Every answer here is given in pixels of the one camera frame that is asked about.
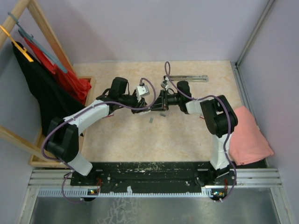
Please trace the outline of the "large black chrome stapler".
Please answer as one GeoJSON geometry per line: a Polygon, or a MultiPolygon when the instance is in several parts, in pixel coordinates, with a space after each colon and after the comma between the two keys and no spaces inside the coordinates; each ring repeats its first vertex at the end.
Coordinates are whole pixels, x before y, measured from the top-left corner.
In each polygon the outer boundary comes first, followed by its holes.
{"type": "Polygon", "coordinates": [[[206,75],[203,76],[169,76],[172,81],[188,81],[188,82],[208,82],[209,78],[206,75]]]}

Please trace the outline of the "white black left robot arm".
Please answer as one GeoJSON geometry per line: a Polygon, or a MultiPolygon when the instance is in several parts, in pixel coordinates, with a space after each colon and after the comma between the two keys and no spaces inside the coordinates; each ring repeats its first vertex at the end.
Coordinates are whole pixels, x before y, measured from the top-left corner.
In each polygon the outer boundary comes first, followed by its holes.
{"type": "Polygon", "coordinates": [[[113,79],[106,89],[89,106],[63,119],[55,118],[50,122],[48,134],[42,143],[42,153],[53,154],[53,160],[81,174],[80,179],[87,185],[97,180],[93,165],[79,151],[79,136],[95,122],[122,108],[132,112],[149,109],[144,98],[150,94],[147,79],[141,78],[133,93],[129,92],[128,80],[122,77],[113,79]]]}

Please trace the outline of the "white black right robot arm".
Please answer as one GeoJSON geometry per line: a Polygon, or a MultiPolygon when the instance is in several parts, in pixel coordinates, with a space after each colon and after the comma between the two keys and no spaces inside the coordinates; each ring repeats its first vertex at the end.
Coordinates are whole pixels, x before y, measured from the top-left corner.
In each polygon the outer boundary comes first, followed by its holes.
{"type": "Polygon", "coordinates": [[[238,118],[224,95],[210,100],[192,98],[187,81],[177,83],[177,92],[170,94],[161,90],[158,98],[150,107],[151,111],[167,111],[169,106],[179,106],[185,114],[203,116],[208,131],[213,138],[213,153],[210,160],[209,181],[215,185],[225,180],[229,173],[230,158],[228,155],[231,134],[238,124],[238,118]]]}

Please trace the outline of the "red hanging garment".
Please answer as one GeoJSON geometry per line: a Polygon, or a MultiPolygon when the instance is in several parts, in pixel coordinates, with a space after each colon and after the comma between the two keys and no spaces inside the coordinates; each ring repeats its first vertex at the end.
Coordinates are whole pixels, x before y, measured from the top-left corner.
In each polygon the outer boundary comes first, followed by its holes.
{"type": "Polygon", "coordinates": [[[26,37],[23,39],[32,49],[40,63],[52,74],[56,83],[84,105],[88,92],[92,88],[90,82],[87,79],[78,78],[73,71],[67,70],[67,73],[64,73],[55,63],[50,62],[37,46],[32,44],[26,37]]]}

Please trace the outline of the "black hanging garment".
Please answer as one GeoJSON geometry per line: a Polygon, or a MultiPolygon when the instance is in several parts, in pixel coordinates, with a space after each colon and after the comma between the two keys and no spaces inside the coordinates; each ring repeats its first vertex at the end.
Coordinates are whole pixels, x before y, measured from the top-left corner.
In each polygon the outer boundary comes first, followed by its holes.
{"type": "Polygon", "coordinates": [[[12,47],[29,90],[38,101],[42,134],[46,136],[52,119],[71,116],[85,106],[62,89],[37,60],[30,63],[14,45],[12,47]]]}

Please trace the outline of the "pink folded cloth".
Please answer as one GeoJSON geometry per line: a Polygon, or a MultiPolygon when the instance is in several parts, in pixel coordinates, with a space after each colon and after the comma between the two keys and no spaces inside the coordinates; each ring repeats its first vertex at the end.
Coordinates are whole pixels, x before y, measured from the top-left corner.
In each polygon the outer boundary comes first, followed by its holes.
{"type": "Polygon", "coordinates": [[[234,110],[238,125],[231,134],[229,156],[238,165],[247,165],[273,156],[268,141],[260,132],[254,116],[245,107],[234,110]]]}

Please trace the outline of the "yellow clothes hanger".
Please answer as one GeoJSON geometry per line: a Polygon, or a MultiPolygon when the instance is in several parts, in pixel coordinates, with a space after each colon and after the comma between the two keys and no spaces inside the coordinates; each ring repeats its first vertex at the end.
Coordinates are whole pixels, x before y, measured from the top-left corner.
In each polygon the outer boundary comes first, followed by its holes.
{"type": "Polygon", "coordinates": [[[34,60],[29,56],[27,53],[27,49],[24,47],[21,47],[10,35],[9,32],[6,31],[6,29],[3,26],[0,26],[1,30],[6,34],[6,36],[10,39],[10,41],[13,43],[13,45],[25,56],[25,58],[31,63],[34,60]]]}

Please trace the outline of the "teal clothes hanger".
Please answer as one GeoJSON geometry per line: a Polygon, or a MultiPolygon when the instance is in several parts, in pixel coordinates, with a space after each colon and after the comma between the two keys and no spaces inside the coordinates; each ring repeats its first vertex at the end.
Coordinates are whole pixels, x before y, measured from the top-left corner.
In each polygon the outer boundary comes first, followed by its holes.
{"type": "Polygon", "coordinates": [[[8,12],[9,16],[13,18],[16,22],[16,25],[19,27],[18,32],[26,40],[28,46],[31,47],[34,54],[38,58],[38,60],[52,73],[55,73],[57,70],[60,70],[64,74],[68,73],[68,70],[60,63],[58,59],[56,59],[51,53],[49,53],[39,42],[37,42],[33,35],[29,35],[19,24],[18,19],[15,16],[8,12]]]}

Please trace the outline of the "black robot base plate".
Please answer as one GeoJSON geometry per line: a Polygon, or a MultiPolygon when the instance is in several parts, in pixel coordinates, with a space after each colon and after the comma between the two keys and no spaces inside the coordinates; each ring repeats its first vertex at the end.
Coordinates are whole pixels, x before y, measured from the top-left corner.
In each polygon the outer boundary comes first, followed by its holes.
{"type": "Polygon", "coordinates": [[[75,172],[71,186],[95,186],[101,193],[200,193],[208,185],[231,186],[235,174],[214,179],[209,162],[94,162],[89,175],[75,172]]]}

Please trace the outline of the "aluminium rail frame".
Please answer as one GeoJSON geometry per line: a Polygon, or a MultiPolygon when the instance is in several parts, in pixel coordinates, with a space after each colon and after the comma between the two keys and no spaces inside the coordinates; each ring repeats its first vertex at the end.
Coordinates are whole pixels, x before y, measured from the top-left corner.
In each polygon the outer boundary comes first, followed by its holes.
{"type": "Polygon", "coordinates": [[[83,177],[67,169],[35,169],[17,219],[31,220],[39,196],[75,197],[211,197],[224,199],[237,189],[269,188],[280,223],[291,224],[279,173],[274,168],[241,168],[211,181],[203,168],[100,168],[83,177]]]}

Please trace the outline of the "wooden clothes rack frame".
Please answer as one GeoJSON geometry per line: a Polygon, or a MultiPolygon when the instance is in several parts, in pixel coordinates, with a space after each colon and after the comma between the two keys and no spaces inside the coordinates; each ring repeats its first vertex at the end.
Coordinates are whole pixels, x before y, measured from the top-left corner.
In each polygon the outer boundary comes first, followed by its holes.
{"type": "MultiPolygon", "coordinates": [[[[59,61],[67,69],[67,72],[71,72],[72,66],[69,59],[66,57],[59,40],[35,0],[18,1],[10,16],[7,17],[3,26],[0,27],[0,43],[3,44],[6,38],[10,36],[10,32],[16,24],[14,19],[19,18],[26,8],[28,8],[37,25],[40,27],[59,61]]],[[[56,83],[52,74],[29,51],[22,54],[21,51],[24,49],[24,46],[21,42],[11,40],[11,46],[17,60],[17,66],[20,67],[22,75],[25,77],[29,91],[39,104],[42,124],[39,140],[44,140],[53,116],[65,116],[77,109],[83,109],[85,105],[74,99],[72,95],[61,88],[56,83]]],[[[42,150],[42,146],[28,142],[3,126],[0,128],[0,137],[41,159],[40,162],[31,163],[34,167],[66,167],[54,155],[42,150]]]]}

